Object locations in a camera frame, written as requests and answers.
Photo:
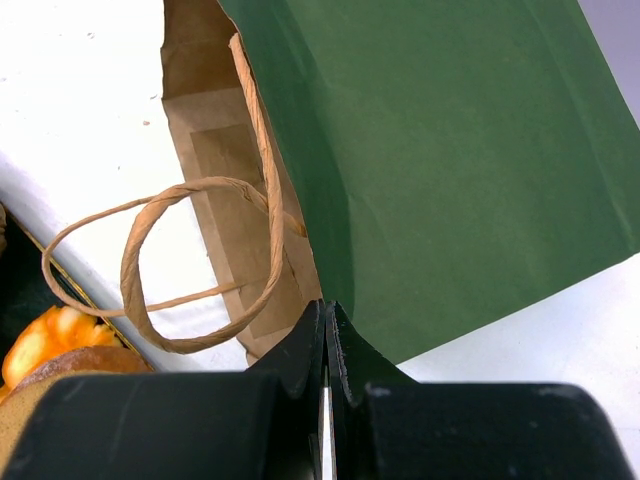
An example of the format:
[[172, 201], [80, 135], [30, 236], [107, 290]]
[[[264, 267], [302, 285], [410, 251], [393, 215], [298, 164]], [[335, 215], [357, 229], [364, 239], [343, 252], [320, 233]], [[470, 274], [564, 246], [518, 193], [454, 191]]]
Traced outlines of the green paper bag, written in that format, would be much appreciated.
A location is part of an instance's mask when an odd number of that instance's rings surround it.
[[[317, 298], [403, 361], [639, 251], [639, 130], [575, 1], [167, 1], [185, 180], [137, 200], [120, 314], [264, 354]], [[139, 257], [192, 198], [232, 321], [169, 337]]]

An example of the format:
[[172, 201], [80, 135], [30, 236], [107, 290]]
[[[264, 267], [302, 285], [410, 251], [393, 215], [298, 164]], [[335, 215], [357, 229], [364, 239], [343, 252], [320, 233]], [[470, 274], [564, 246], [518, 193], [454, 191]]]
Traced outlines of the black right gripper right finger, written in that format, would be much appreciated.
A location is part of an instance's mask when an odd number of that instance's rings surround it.
[[631, 479], [597, 402], [565, 383], [420, 383], [325, 307], [339, 479]]

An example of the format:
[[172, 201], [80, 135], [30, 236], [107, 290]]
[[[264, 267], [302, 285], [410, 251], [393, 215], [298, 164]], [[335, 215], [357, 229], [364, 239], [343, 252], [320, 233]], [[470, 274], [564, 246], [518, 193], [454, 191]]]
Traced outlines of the orange braided fake bread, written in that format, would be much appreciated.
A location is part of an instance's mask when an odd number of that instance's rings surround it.
[[115, 332], [72, 307], [52, 306], [17, 337], [2, 363], [1, 400], [45, 362], [74, 349], [123, 347]]

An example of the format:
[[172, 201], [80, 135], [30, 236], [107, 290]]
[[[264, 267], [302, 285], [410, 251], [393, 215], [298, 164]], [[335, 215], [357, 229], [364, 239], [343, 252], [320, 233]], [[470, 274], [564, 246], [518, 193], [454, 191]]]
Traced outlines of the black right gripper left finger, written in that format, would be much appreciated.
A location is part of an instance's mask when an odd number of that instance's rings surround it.
[[80, 375], [37, 403], [6, 479], [317, 479], [325, 317], [242, 372]]

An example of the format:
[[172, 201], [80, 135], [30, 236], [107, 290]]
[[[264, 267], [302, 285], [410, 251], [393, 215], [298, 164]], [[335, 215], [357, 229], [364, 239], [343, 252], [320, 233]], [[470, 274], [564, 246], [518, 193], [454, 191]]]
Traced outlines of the dark green tray gold rim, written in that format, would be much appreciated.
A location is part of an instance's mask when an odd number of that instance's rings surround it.
[[[5, 356], [26, 327], [52, 306], [65, 307], [41, 272], [41, 247], [5, 208], [1, 209], [1, 369]], [[11, 392], [66, 372], [147, 373], [151, 366], [132, 347], [91, 346], [61, 354], [37, 367]]]

